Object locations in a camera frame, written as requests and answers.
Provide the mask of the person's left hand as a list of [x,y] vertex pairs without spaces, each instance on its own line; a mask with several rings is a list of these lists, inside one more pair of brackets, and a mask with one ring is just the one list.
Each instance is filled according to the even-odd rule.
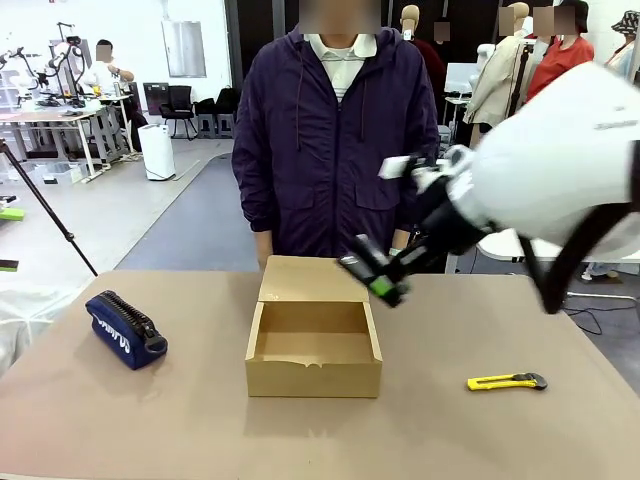
[[390,254],[397,255],[401,250],[405,249],[415,238],[415,231],[396,230],[394,232]]

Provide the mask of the person in purple jacket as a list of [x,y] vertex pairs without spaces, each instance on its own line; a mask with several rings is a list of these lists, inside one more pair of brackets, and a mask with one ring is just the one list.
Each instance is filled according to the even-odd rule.
[[272,255],[336,258],[359,234],[390,251],[412,230],[416,189],[380,178],[381,164],[438,141],[423,57],[397,30],[342,48],[293,30],[244,81],[231,160],[242,211],[253,233],[272,232]]

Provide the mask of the black office chair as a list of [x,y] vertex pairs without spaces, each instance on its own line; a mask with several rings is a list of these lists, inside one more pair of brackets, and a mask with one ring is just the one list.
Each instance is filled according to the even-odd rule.
[[187,85],[170,85],[167,89],[167,102],[159,107],[160,116],[165,123],[174,122],[173,138],[177,138],[178,123],[182,122],[185,129],[184,138],[192,141],[197,136],[197,129],[193,124],[195,118],[194,103],[191,99],[192,87]]

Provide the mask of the white plastic cover sheet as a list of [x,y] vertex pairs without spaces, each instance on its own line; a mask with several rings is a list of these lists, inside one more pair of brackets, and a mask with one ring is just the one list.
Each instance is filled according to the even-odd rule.
[[0,377],[72,299],[72,290],[43,285],[0,288]]

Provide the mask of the white table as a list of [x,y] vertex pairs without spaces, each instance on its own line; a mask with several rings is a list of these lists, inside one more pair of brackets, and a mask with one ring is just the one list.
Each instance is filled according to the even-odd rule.
[[[505,230],[500,233],[491,234],[480,241],[477,244],[477,247],[485,256],[494,260],[521,263],[524,259],[524,253],[521,249],[517,235],[513,230]],[[532,248],[536,257],[542,261],[552,261],[560,253],[560,248],[558,246],[543,240],[533,240]],[[617,263],[636,264],[640,266],[640,250],[617,260]],[[609,299],[630,301],[634,304],[639,303],[639,299],[637,297],[625,295],[590,294],[569,291],[567,293],[567,297]]]

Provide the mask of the white wall panel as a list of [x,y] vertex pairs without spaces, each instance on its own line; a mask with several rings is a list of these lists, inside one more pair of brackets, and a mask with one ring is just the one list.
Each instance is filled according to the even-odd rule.
[[205,78],[206,63],[201,23],[162,22],[164,49],[171,78]]

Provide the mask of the mannequin in dark red top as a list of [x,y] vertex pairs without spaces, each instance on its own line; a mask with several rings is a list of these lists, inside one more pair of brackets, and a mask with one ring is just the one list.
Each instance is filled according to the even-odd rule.
[[415,36],[420,20],[420,9],[417,5],[407,5],[401,11],[400,27],[403,39],[410,41],[420,51],[434,92],[437,118],[444,112],[444,86],[446,67],[435,48]]

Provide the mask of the grey workshop desk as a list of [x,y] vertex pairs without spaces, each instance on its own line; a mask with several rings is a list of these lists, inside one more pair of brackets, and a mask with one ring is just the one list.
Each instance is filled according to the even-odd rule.
[[53,141],[58,157],[69,157],[65,154],[63,134],[69,133],[70,137],[77,140],[82,148],[88,175],[81,182],[87,184],[99,178],[109,167],[100,158],[94,158],[89,147],[89,135],[85,130],[85,123],[90,124],[98,117],[98,110],[94,111],[53,111],[41,110],[23,113],[0,113],[0,131],[8,130],[13,135],[13,141],[18,148],[19,160],[26,160],[27,150],[23,134],[29,137],[37,133],[44,133]]

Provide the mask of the yellow black utility knife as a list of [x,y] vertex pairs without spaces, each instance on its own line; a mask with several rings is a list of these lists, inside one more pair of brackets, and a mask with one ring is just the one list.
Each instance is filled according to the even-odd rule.
[[488,391],[504,388],[530,388],[542,391],[547,386],[548,383],[543,376],[532,372],[477,377],[467,380],[467,388],[470,391]]

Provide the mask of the navy blue zipper pencil case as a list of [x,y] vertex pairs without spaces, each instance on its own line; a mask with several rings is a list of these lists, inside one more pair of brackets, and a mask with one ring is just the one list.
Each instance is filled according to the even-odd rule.
[[164,356],[168,341],[154,322],[114,291],[89,299],[85,308],[94,333],[131,370],[143,368]]

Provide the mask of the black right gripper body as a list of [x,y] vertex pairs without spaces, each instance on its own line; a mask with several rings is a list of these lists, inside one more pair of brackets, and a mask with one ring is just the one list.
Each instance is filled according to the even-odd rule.
[[415,209],[419,232],[413,252],[416,261],[461,255],[494,232],[492,224],[478,227],[467,220],[449,199],[445,187],[428,187],[418,195]]

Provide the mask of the person's right hand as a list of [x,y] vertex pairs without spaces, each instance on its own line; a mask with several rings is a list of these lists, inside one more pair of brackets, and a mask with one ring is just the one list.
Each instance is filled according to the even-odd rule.
[[254,238],[258,265],[261,270],[264,270],[268,258],[273,254],[272,232],[255,232]]

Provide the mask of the brown cardboard box with lid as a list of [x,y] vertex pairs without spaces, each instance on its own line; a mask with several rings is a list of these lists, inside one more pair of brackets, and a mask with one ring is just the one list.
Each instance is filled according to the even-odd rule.
[[366,288],[328,258],[268,258],[245,356],[251,397],[376,398],[383,358]]

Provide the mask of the black tripod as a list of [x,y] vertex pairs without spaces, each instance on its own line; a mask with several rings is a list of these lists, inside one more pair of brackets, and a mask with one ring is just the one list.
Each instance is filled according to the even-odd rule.
[[70,232],[66,228],[66,226],[64,225],[62,220],[55,213],[53,208],[49,205],[48,201],[45,199],[45,197],[40,192],[38,187],[31,180],[31,178],[28,176],[28,174],[26,173],[26,171],[22,167],[21,163],[16,159],[14,154],[11,152],[11,150],[7,146],[4,138],[0,138],[0,153],[3,154],[8,159],[9,163],[11,164],[11,166],[18,172],[20,178],[23,180],[25,185],[29,188],[29,190],[31,191],[33,196],[36,198],[36,200],[39,202],[41,207],[44,209],[44,211],[47,213],[47,215],[50,217],[50,219],[54,222],[54,224],[56,225],[58,230],[61,232],[62,236],[65,238],[65,240],[73,247],[73,249],[79,255],[79,257],[84,262],[84,264],[87,266],[87,268],[92,273],[92,275],[94,277],[97,277],[98,273],[97,273],[96,269],[91,264],[91,262],[86,257],[86,255],[83,253],[81,248],[77,245],[77,243],[75,241],[74,234],[72,232]]

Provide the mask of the mannequin with bucket hat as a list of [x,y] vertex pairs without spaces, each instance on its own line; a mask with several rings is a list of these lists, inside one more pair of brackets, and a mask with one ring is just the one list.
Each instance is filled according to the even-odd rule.
[[624,37],[624,43],[618,47],[604,65],[617,75],[627,78],[631,72],[637,29],[640,26],[640,12],[627,10],[611,29]]

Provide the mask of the black backpack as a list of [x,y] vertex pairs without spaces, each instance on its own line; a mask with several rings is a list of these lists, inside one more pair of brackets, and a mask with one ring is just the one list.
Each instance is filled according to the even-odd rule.
[[227,86],[222,88],[216,99],[217,115],[234,115],[239,104],[239,92],[237,89]]

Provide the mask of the mannequin in beige coat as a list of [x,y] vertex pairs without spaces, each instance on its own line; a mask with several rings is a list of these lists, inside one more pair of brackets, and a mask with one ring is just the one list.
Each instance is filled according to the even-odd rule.
[[472,126],[472,146],[508,117],[525,38],[528,36],[523,26],[529,12],[530,8],[525,2],[516,2],[508,6],[503,14],[508,26],[505,36],[480,70],[463,119]]

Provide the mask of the seated person in white shirt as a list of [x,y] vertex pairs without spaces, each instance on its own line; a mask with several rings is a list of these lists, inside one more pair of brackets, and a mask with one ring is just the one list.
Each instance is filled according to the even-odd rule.
[[96,44],[96,58],[81,82],[91,90],[98,88],[102,96],[119,96],[131,92],[129,84],[134,79],[134,74],[121,68],[113,57],[113,44],[101,39]]

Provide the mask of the white air purifier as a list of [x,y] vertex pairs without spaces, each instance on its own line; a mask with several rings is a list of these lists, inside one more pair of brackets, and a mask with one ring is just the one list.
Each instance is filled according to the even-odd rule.
[[140,127],[137,132],[147,179],[150,181],[173,179],[176,168],[168,127],[148,124]]

